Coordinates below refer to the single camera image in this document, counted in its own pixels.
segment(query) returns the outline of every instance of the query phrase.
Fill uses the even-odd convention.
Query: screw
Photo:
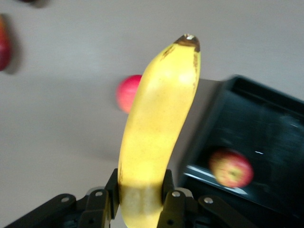
[[[98,191],[95,193],[95,196],[102,196],[103,195],[103,192],[102,191]]]
[[[210,197],[206,197],[206,198],[204,199],[204,201],[205,201],[205,203],[213,203],[213,199],[210,198]]]
[[[174,191],[174,192],[172,192],[172,196],[179,197],[179,196],[181,196],[181,194],[178,191]]]
[[[65,202],[68,202],[69,200],[70,200],[69,197],[64,197],[61,199],[61,202],[65,203]]]

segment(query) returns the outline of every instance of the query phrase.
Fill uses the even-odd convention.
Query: plastic tray
[[[249,185],[231,189],[216,182],[208,159],[218,147],[249,159],[255,174]],[[179,171],[180,186],[197,196],[221,194],[260,226],[274,227],[276,221],[284,227],[280,219],[303,221],[304,102],[233,76],[222,83],[202,116]],[[269,213],[265,218],[257,211],[263,209]]]

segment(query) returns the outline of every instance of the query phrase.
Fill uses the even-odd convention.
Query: red fruit
[[[228,148],[220,148],[211,155],[209,168],[217,182],[229,188],[244,187],[254,176],[249,160]]]
[[[10,63],[11,46],[9,36],[5,29],[5,23],[0,15],[0,71],[4,70]]]
[[[116,100],[118,106],[126,113],[130,112],[141,75],[132,75],[123,80],[117,87]]]

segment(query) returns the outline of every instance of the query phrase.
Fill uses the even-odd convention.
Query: yellow banana
[[[118,164],[121,212],[128,228],[156,228],[162,182],[200,77],[200,43],[185,34],[145,69],[130,110]]]

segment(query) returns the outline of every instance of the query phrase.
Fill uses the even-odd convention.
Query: table surface
[[[118,83],[184,33],[200,39],[202,80],[174,173],[217,81],[241,74],[303,100],[303,11],[302,0],[1,1],[13,59],[0,72],[0,227],[106,184],[127,119]]]

